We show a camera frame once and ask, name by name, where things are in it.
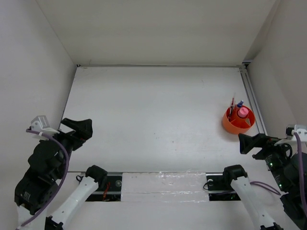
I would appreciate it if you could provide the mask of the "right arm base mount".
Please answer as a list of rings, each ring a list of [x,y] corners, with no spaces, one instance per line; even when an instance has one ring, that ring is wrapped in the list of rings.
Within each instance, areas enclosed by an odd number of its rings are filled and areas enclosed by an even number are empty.
[[[222,174],[206,175],[206,183],[203,190],[208,192],[209,201],[240,201],[240,197],[233,190],[230,184],[227,184]]]

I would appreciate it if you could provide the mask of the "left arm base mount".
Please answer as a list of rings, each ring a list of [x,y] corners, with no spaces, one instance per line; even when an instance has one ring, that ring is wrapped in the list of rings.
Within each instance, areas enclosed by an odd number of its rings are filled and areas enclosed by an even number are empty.
[[[104,188],[94,191],[86,202],[119,202],[121,201],[122,173],[109,172]]]

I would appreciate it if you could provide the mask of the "red ink pen refill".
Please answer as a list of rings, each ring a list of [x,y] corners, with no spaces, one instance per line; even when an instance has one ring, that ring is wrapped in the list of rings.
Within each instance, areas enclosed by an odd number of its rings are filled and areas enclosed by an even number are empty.
[[[228,120],[231,120],[231,116],[232,116],[232,112],[234,110],[234,106],[235,106],[235,97],[236,97],[236,93],[234,93],[233,97],[232,97],[232,101],[229,107],[229,114],[228,114]]]

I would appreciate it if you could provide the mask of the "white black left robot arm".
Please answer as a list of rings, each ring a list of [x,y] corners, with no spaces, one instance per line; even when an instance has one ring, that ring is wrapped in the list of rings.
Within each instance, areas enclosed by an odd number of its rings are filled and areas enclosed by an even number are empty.
[[[14,191],[19,230],[65,230],[87,198],[107,184],[107,171],[93,165],[64,203],[51,215],[47,214],[47,208],[65,182],[72,152],[93,135],[91,119],[64,118],[61,124],[71,131],[51,128],[44,115],[35,117],[26,129],[39,143],[28,158],[29,169]]]

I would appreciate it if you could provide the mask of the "clear spray bottle blue cap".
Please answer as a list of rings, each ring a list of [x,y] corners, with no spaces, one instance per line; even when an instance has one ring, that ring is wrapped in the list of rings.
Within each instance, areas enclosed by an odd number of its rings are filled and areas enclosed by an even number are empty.
[[[243,106],[243,103],[244,103],[244,101],[241,100],[241,101],[236,105],[237,110],[239,110],[239,109]]]

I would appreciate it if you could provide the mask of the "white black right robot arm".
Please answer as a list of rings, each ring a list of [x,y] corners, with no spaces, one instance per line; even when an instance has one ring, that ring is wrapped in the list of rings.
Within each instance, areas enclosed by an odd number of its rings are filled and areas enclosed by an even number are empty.
[[[254,148],[259,152],[252,157],[265,161],[276,187],[264,182],[253,182],[241,165],[228,166],[223,171],[223,186],[233,191],[243,203],[256,230],[281,230],[282,226],[268,212],[256,186],[270,190],[295,228],[307,228],[307,155],[303,152],[303,135],[293,131],[290,139],[269,137],[265,134],[239,134],[240,153]]]

